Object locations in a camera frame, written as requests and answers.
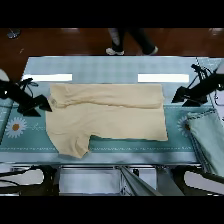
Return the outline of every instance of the brown wooden floor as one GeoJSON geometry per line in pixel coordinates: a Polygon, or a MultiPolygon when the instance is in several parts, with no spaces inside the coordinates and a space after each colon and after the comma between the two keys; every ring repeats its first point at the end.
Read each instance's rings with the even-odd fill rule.
{"type": "MultiPolygon", "coordinates": [[[[107,28],[22,28],[17,39],[0,28],[0,68],[20,79],[29,56],[106,55],[111,46],[107,28]]],[[[145,28],[161,56],[224,57],[224,28],[145,28]]],[[[125,37],[125,55],[140,49],[125,37]]]]}

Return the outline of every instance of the black pants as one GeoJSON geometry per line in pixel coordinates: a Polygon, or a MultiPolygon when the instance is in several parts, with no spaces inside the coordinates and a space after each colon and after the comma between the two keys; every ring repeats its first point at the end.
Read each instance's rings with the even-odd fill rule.
{"type": "Polygon", "coordinates": [[[117,28],[117,31],[120,39],[120,44],[116,45],[112,41],[112,49],[114,51],[121,52],[124,50],[123,42],[124,35],[126,32],[129,32],[131,36],[135,39],[135,41],[140,45],[143,54],[151,54],[155,50],[155,45],[146,36],[143,28],[117,28]]]}

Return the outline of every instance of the beige cloth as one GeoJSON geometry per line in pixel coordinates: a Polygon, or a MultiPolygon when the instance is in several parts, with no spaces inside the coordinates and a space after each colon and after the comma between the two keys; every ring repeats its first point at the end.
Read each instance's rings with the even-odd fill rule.
{"type": "Polygon", "coordinates": [[[52,84],[46,130],[59,153],[78,158],[91,135],[167,141],[160,84],[52,84]]]}

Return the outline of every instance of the folded fabric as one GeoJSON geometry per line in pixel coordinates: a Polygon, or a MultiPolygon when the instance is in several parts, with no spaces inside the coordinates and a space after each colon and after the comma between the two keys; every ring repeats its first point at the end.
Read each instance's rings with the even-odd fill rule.
{"type": "Polygon", "coordinates": [[[188,113],[187,117],[191,133],[200,144],[197,150],[204,168],[224,176],[224,129],[217,111],[188,113]]]}
{"type": "Polygon", "coordinates": [[[46,130],[59,153],[78,158],[91,135],[167,141],[159,84],[52,84],[46,130]]]}

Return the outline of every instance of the person's leg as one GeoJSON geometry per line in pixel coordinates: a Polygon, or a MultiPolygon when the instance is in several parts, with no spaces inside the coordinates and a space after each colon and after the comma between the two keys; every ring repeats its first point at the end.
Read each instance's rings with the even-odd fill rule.
{"type": "Polygon", "coordinates": [[[116,31],[110,32],[112,38],[112,48],[107,48],[106,53],[109,55],[123,55],[123,42],[125,29],[124,28],[116,28],[116,31]]]}
{"type": "Polygon", "coordinates": [[[158,51],[158,48],[147,37],[143,28],[129,28],[128,31],[142,48],[143,54],[152,55],[158,51]]]}

